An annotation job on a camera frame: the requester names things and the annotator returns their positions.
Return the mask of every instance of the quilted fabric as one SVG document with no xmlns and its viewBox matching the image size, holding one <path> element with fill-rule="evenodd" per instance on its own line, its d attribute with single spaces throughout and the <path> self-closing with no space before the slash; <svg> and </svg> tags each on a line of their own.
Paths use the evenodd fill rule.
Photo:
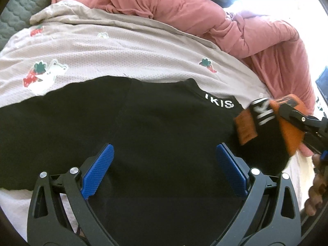
<svg viewBox="0 0 328 246">
<path fill-rule="evenodd" d="M 0 50 L 12 35 L 30 27 L 30 17 L 50 3 L 51 0 L 9 0 L 0 15 Z"/>
</svg>

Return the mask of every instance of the white bed sheet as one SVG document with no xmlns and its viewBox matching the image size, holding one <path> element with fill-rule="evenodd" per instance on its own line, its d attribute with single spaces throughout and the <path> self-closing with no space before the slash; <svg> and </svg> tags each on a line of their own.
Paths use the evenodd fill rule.
<svg viewBox="0 0 328 246">
<path fill-rule="evenodd" d="M 249 68 L 213 43 L 151 19 L 109 14 L 64 0 L 32 16 L 31 24 L 39 22 L 41 26 L 14 35 L 0 53 L 0 107 L 104 75 L 147 82 L 194 78 L 204 91 L 217 97 L 234 95 L 243 107 L 270 97 Z M 210 60 L 211 67 L 200 65 L 202 59 Z M 25 87 L 23 79 L 40 62 L 47 71 L 63 67 L 65 71 L 51 81 L 44 75 L 42 79 L 48 83 L 44 86 Z M 311 164 L 297 153 L 285 171 L 301 207 L 314 176 Z M 31 195 L 27 190 L 0 190 L 0 206 L 24 239 Z M 63 201 L 76 229 L 65 196 Z"/>
</svg>

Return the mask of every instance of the strawberry print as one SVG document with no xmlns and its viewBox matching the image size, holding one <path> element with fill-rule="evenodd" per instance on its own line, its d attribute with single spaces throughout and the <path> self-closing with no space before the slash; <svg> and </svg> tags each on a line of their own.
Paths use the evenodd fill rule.
<svg viewBox="0 0 328 246">
<path fill-rule="evenodd" d="M 39 25 L 34 30 L 30 32 L 30 36 L 33 37 L 34 35 L 41 33 L 43 31 L 43 26 Z"/>
<path fill-rule="evenodd" d="M 209 61 L 207 58 L 206 59 L 202 59 L 202 61 L 199 63 L 201 66 L 206 67 L 208 70 L 210 70 L 212 73 L 216 73 L 217 71 L 213 69 L 212 65 L 211 65 L 211 61 Z"/>
<path fill-rule="evenodd" d="M 27 76 L 23 78 L 23 85 L 24 87 L 28 87 L 31 83 L 38 81 L 39 79 L 36 77 L 36 75 L 41 75 L 46 71 L 46 63 L 43 63 L 43 61 L 40 61 L 39 63 L 35 63 L 34 68 L 31 69 Z"/>
</svg>

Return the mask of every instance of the orange label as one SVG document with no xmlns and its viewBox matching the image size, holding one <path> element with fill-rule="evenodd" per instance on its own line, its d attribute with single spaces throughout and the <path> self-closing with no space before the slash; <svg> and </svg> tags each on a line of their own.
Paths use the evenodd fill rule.
<svg viewBox="0 0 328 246">
<path fill-rule="evenodd" d="M 235 118 L 240 145 L 245 145 L 257 137 L 255 124 L 249 108 L 243 110 Z"/>
</svg>

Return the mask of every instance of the orange fabric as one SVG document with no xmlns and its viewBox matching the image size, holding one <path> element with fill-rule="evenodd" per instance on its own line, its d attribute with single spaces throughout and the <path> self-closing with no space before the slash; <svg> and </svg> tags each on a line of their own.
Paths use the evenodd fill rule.
<svg viewBox="0 0 328 246">
<path fill-rule="evenodd" d="M 307 114 L 308 109 L 306 108 L 304 103 L 294 94 L 290 94 L 283 98 L 270 101 L 270 105 L 274 110 L 274 113 L 276 114 L 277 119 L 279 121 L 281 133 L 285 140 L 288 153 L 290 156 L 293 156 L 296 150 L 299 148 L 300 143 L 303 141 L 304 132 L 299 130 L 298 128 L 290 124 L 287 120 L 279 116 L 278 110 L 280 105 L 282 105 L 283 103 L 287 103 L 288 100 L 296 101 L 298 105 L 296 105 L 294 108 L 304 115 Z"/>
</svg>

